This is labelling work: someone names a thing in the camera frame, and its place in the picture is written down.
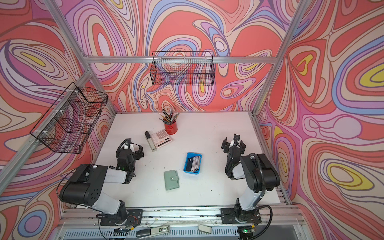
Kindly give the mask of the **green card holder wallet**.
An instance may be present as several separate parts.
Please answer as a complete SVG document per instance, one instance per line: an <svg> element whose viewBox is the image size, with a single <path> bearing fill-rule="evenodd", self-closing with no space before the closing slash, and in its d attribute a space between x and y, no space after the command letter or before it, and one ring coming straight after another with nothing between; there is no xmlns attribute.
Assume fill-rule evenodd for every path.
<svg viewBox="0 0 384 240"><path fill-rule="evenodd" d="M178 189L180 187L179 175L176 170L164 172L164 181L166 191Z"/></svg>

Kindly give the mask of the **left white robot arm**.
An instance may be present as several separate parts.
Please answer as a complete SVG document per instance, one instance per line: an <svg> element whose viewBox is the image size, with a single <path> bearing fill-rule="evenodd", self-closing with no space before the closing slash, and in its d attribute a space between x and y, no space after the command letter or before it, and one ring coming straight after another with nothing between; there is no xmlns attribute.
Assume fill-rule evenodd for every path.
<svg viewBox="0 0 384 240"><path fill-rule="evenodd" d="M122 200L103 192L104 184L127 185L136 176L136 161L144 157L141 145L125 139L116 150L117 165L82 164L60 190L59 199L68 204L98 211L100 226L127 226L141 224L142 210L129 212Z"/></svg>

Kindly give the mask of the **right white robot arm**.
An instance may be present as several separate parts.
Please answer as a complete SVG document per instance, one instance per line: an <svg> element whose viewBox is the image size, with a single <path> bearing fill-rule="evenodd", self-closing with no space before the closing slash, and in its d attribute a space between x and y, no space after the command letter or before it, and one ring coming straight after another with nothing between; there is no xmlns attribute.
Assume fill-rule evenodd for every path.
<svg viewBox="0 0 384 240"><path fill-rule="evenodd" d="M245 155L246 145L239 135L235 134L231 142L224 139L221 148L227 154L226 176L232 181L244 179L248 186L232 208L221 209L222 223L258 225L263 208L258 204L280 185L279 174L265 154Z"/></svg>

